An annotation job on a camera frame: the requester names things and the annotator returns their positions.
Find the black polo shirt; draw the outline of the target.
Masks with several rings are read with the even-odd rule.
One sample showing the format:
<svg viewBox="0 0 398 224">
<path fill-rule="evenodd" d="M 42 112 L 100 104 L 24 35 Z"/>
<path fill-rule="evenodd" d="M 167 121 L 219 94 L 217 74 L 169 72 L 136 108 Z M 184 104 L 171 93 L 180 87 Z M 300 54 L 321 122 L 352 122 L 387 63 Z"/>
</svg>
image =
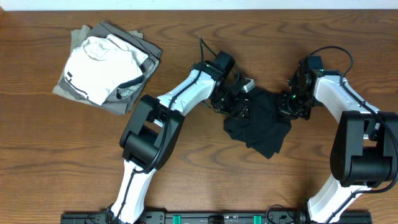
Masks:
<svg viewBox="0 0 398 224">
<path fill-rule="evenodd" d="M 279 116 L 276 93 L 255 87 L 246 98 L 248 114 L 238 119 L 225 119 L 223 129 L 231 139 L 244 142 L 246 147 L 270 159 L 280 152 L 284 138 L 292 128 L 290 119 Z"/>
</svg>

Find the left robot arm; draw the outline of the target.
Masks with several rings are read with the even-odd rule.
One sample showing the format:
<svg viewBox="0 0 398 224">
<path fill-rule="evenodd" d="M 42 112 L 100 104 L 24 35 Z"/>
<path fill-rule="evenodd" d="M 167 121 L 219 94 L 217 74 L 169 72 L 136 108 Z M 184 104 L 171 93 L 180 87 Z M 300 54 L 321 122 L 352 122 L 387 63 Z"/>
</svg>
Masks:
<svg viewBox="0 0 398 224">
<path fill-rule="evenodd" d="M 244 95 L 254 80 L 237 73 L 234 58 L 224 51 L 212 61 L 202 60 L 173 90 L 156 98 L 144 95 L 133 111 L 119 145 L 123 149 L 124 175 L 116 201 L 106 211 L 106 223 L 134 223 L 144 211 L 144 199 L 151 179 L 169 159 L 186 115 L 209 100 L 217 113 L 237 118 L 246 110 Z"/>
</svg>

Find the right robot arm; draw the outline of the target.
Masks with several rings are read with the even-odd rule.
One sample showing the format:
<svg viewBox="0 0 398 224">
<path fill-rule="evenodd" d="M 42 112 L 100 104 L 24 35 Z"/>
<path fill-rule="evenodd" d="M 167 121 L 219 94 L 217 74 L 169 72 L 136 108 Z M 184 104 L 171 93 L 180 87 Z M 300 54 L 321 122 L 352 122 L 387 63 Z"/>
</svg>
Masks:
<svg viewBox="0 0 398 224">
<path fill-rule="evenodd" d="M 277 106 L 287 119 L 308 120 L 325 106 L 338 122 L 330 154 L 331 175 L 294 223 L 349 223 L 344 211 L 361 195 L 387 192 L 397 183 L 397 114 L 380 111 L 360 97 L 339 70 L 325 70 L 322 59 L 299 61 Z"/>
</svg>

